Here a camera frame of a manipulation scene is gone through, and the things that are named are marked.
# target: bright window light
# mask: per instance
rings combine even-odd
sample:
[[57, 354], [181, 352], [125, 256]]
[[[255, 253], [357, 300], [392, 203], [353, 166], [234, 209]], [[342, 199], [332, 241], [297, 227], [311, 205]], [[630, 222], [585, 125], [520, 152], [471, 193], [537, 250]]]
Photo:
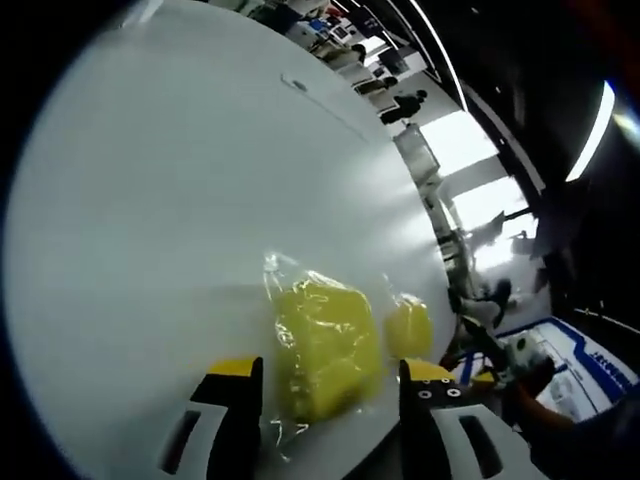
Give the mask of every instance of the bright window light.
[[382, 40], [380, 37], [376, 37], [375, 35], [370, 38], [365, 38], [358, 43], [366, 48], [367, 52], [373, 52], [376, 48], [380, 48], [382, 45], [386, 44], [384, 40]]
[[502, 238], [512, 238], [522, 232], [527, 234], [527, 238], [535, 238], [538, 228], [538, 219], [530, 213], [520, 215], [513, 220], [507, 220], [502, 226]]
[[511, 243], [511, 240], [498, 239], [493, 244], [480, 247], [474, 255], [476, 270], [489, 270], [511, 260]]
[[589, 138], [587, 138], [587, 143], [584, 144], [584, 148], [582, 149], [582, 153], [578, 157], [575, 165], [569, 172], [569, 176], [567, 177], [567, 182], [575, 180], [584, 169], [589, 165], [589, 161], [591, 161], [591, 157], [596, 152], [596, 148], [600, 144], [602, 137], [604, 136], [604, 132], [607, 129], [607, 125], [609, 124], [609, 119], [611, 118], [611, 112], [613, 112], [613, 104], [616, 101], [616, 96], [613, 93], [613, 89], [609, 86], [607, 82], [604, 82], [604, 88], [602, 89], [602, 100], [600, 100], [600, 108], [598, 109], [598, 115], [596, 116], [596, 121], [593, 123], [593, 128], [591, 129], [591, 133], [589, 134]]
[[349, 10], [347, 10], [347, 8], [344, 5], [342, 5], [340, 2], [338, 2], [336, 0], [331, 0], [331, 3], [333, 3], [334, 5], [340, 7], [345, 12], [349, 13]]
[[509, 214], [528, 206], [518, 182], [511, 177], [502, 177], [464, 192], [453, 199], [453, 204], [466, 231], [490, 222], [503, 210]]
[[420, 131], [440, 164], [438, 172], [441, 176], [498, 153], [478, 122], [462, 110], [427, 123]]
[[380, 54], [382, 52], [386, 52], [387, 50], [389, 50], [391, 47], [387, 46], [387, 48], [383, 48], [382, 50], [380, 50], [378, 53], [376, 53], [375, 55], [371, 55], [370, 57], [367, 57], [364, 59], [364, 66], [368, 67], [369, 65], [374, 64], [375, 62], [378, 61]]
[[391, 46], [397, 50], [398, 45], [396, 45], [396, 42], [393, 41], [393, 38], [391, 38], [391, 35], [389, 35], [386, 30], [383, 30], [382, 34], [384, 35], [384, 38], [387, 39], [387, 42], [389, 42]]

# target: yellow object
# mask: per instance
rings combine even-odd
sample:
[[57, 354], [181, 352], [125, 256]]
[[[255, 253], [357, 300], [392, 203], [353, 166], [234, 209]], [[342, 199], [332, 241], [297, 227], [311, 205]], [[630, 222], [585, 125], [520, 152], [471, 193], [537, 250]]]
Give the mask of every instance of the yellow object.
[[366, 297], [339, 284], [299, 282], [272, 297], [285, 415], [312, 423], [377, 391], [382, 358]]
[[442, 380], [443, 378], [456, 379], [449, 370], [440, 365], [413, 358], [405, 358], [404, 360], [409, 366], [409, 373], [413, 381]]
[[495, 383], [495, 381], [496, 379], [493, 378], [491, 372], [481, 373], [471, 379], [471, 383]]
[[253, 362], [256, 356], [229, 358], [214, 363], [207, 373], [215, 373], [218, 375], [236, 375], [240, 377], [250, 377]]
[[433, 325], [427, 307], [416, 297], [401, 295], [398, 307], [384, 323], [387, 347], [392, 357], [424, 357], [433, 345]]

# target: white table surface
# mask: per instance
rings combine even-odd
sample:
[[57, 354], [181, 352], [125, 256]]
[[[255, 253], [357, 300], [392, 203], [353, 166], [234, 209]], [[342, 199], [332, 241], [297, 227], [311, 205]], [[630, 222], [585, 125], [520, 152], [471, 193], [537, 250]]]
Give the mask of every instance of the white table surface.
[[[76, 60], [26, 145], [5, 235], [26, 391], [95, 479], [136, 462], [159, 478], [145, 442], [217, 359], [263, 354], [268, 369], [267, 249], [374, 310], [383, 273], [423, 298], [433, 360], [454, 331], [429, 217], [371, 105], [285, 38], [206, 4], [165, 2]], [[397, 421], [396, 397], [308, 432], [287, 475], [346, 473]]]

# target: blue stripe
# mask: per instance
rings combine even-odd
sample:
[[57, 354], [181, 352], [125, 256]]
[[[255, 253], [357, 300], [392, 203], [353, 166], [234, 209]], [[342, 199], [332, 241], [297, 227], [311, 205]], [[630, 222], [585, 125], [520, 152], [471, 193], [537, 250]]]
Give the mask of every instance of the blue stripe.
[[593, 412], [594, 413], [599, 413], [600, 410], [598, 410], [596, 408], [596, 404], [593, 403], [593, 400], [591, 400], [591, 397], [589, 396], [589, 393], [587, 392], [587, 389], [584, 388], [584, 385], [582, 385], [582, 382], [580, 381], [580, 379], [578, 377], [576, 377], [576, 374], [573, 372], [573, 370], [569, 370], [569, 373], [571, 374], [571, 376], [575, 379], [576, 383], [578, 384], [578, 386], [582, 389], [582, 391], [584, 392], [584, 396], [587, 400], [589, 400], [589, 403], [591, 404], [591, 407], [593, 408]]
[[[611, 403], [617, 402], [620, 397], [624, 395], [625, 391], [618, 385], [618, 383], [611, 377], [611, 375], [609, 375], [604, 367], [602, 367], [602, 365], [600, 365], [584, 351], [584, 347], [586, 345], [584, 336], [555, 317], [544, 318], [516, 330], [511, 330], [510, 332], [500, 334], [499, 337], [513, 335], [514, 333], [530, 330], [542, 323], [551, 323], [558, 330], [560, 330], [575, 342], [575, 346], [573, 347], [573, 355], [576, 357], [576, 360], [585, 368], [589, 375], [591, 375], [591, 378], [593, 378], [593, 380], [598, 384], [598, 386], [602, 389]], [[622, 376], [627, 380], [629, 384], [631, 383], [629, 379], [624, 376], [624, 374], [622, 374]]]
[[464, 368], [462, 369], [462, 376], [460, 377], [460, 383], [462, 385], [469, 385], [469, 380], [471, 380], [471, 367], [473, 367], [473, 353], [467, 355], [467, 358], [464, 360]]

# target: blue and white sign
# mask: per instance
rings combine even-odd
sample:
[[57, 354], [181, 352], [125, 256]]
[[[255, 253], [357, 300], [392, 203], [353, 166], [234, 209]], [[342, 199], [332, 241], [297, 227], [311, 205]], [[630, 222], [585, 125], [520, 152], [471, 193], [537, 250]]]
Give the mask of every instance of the blue and white sign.
[[[611, 352], [557, 318], [546, 318], [500, 337], [509, 338], [523, 330], [529, 331], [556, 367], [538, 401], [574, 421], [606, 410], [638, 383], [638, 376]], [[468, 383], [485, 363], [481, 354], [471, 354], [454, 374], [460, 383]]]

